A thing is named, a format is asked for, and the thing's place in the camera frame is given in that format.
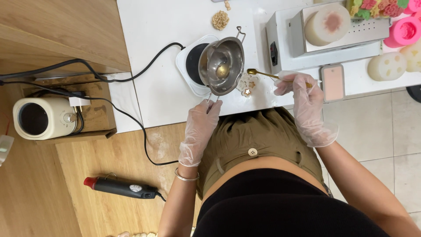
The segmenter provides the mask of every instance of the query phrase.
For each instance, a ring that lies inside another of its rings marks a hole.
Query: tile floor
[[[395,194],[421,228],[421,103],[405,88],[372,92],[324,104],[322,119],[339,124],[337,141]],[[322,167],[334,197],[345,201]]]

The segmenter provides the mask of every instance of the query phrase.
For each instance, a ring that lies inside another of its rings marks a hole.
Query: black power switch
[[[278,65],[278,49],[275,42],[270,44],[270,59],[272,60],[272,66]]]

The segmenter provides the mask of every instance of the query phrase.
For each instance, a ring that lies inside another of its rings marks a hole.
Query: disposable plastic glove
[[[295,125],[301,138],[309,147],[324,147],[332,144],[338,137],[339,126],[324,123],[320,119],[323,106],[323,91],[317,81],[308,74],[281,71],[274,85],[275,95],[285,95],[294,91]],[[307,88],[306,82],[312,85]]]
[[[219,121],[222,101],[203,100],[189,110],[186,124],[186,138],[180,144],[180,164],[188,167],[198,166]]]

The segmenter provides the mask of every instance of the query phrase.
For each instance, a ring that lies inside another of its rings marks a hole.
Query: black top
[[[242,172],[202,205],[193,237],[388,236],[364,213],[283,170]]]

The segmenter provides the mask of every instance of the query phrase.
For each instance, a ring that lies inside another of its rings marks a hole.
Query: woman's left hand
[[[216,125],[219,121],[222,101],[213,102],[203,100],[189,110],[186,124],[186,138],[180,144],[180,164],[192,167],[198,166],[203,152],[208,145]]]

